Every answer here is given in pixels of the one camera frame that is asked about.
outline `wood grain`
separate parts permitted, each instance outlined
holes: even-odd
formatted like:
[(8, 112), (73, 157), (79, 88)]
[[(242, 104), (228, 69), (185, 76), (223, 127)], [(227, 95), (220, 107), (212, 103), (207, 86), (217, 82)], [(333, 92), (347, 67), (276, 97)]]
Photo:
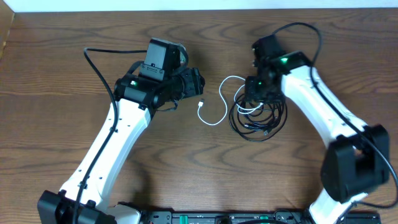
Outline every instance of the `wood grain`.
[[(398, 166), (398, 9), (17, 14), (0, 61), (0, 222), (38, 223), (41, 193), (69, 178), (103, 124), (109, 99), (83, 47), (140, 50), (151, 37), (183, 43), (189, 66), (206, 78), (202, 114), (212, 122), (224, 112), (220, 82), (255, 74), (251, 44), (295, 21), (322, 31), (320, 75), (355, 115), (383, 124)], [(317, 44), (303, 27), (281, 32), (280, 41), (310, 57)], [(144, 58), (91, 56), (110, 84)], [(240, 84), (224, 86), (230, 103)], [(306, 208), (316, 199), (325, 148), (291, 101), (283, 130), (260, 144), (241, 139), (227, 121), (204, 125), (197, 102), (156, 114), (118, 177), (112, 205), (254, 211)], [(387, 203), (394, 194), (390, 182), (367, 201)], [(397, 209), (379, 212), (383, 223), (395, 223)]]

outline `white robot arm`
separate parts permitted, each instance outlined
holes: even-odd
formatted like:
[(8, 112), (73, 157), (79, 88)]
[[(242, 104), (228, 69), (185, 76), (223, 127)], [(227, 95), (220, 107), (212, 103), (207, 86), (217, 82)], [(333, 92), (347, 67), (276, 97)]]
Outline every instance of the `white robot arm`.
[[(91, 171), (90, 178), (87, 180), (87, 185), (83, 190), (80, 200), (83, 204), (87, 204), (89, 200), (94, 201), (96, 204), (95, 208), (102, 212), (106, 212), (108, 208), (109, 197), (114, 182), (127, 155), (130, 153), (137, 138), (148, 127), (150, 122), (149, 110), (147, 108), (144, 110), (140, 109), (138, 103), (121, 99), (117, 102), (117, 105), (119, 111), (117, 131), (112, 135)], [(91, 145), (90, 150), (87, 152), (87, 155), (72, 176), (62, 185), (60, 191), (65, 190), (67, 198), (76, 199), (80, 182), (113, 124), (113, 111), (111, 104), (105, 123)], [(133, 212), (131, 218), (133, 217), (138, 222), (139, 213), (136, 211)]]
[[(360, 130), (366, 123), (355, 117), (327, 88), (319, 77), (316, 68), (313, 69), (314, 79), (324, 95)], [(344, 121), (325, 103), (319, 93), (314, 89), (309, 76), (309, 66), (301, 66), (290, 71), (290, 74), (282, 77), (282, 92), (290, 98), (314, 125), (321, 136), (326, 148), (329, 143), (336, 140), (339, 135), (346, 137), (356, 134)], [(339, 203), (333, 200), (325, 189), (322, 190), (318, 199), (311, 204), (310, 214), (315, 223), (333, 224), (354, 201), (365, 198), (367, 193), (353, 196), (348, 202)]]

